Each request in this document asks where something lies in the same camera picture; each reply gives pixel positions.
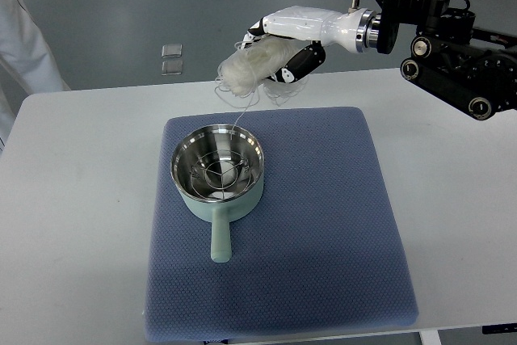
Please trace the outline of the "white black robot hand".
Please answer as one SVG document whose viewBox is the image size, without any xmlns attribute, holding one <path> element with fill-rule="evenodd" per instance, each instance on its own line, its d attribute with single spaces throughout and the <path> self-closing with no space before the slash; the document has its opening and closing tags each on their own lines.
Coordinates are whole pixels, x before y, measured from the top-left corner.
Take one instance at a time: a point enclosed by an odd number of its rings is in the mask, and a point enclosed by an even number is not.
<svg viewBox="0 0 517 345">
<path fill-rule="evenodd" d="M 262 38 L 290 40 L 298 53 L 275 72 L 282 83 L 306 77 L 326 59 L 325 47 L 338 44 L 350 53 L 375 47 L 380 15 L 374 11 L 351 8 L 348 13 L 319 8 L 292 6 L 261 18 L 248 29 L 242 41 L 246 48 Z"/>
</svg>

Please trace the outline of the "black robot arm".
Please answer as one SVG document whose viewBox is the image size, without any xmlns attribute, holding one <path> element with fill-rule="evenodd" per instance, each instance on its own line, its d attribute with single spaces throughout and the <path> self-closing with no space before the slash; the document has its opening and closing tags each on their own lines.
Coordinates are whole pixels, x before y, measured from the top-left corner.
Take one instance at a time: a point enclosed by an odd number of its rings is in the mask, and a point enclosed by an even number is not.
<svg viewBox="0 0 517 345">
<path fill-rule="evenodd" d="M 516 108 L 516 37 L 475 27 L 470 3 L 376 0 L 376 50 L 393 50 L 402 24 L 414 25 L 402 77 L 475 120 Z"/>
</svg>

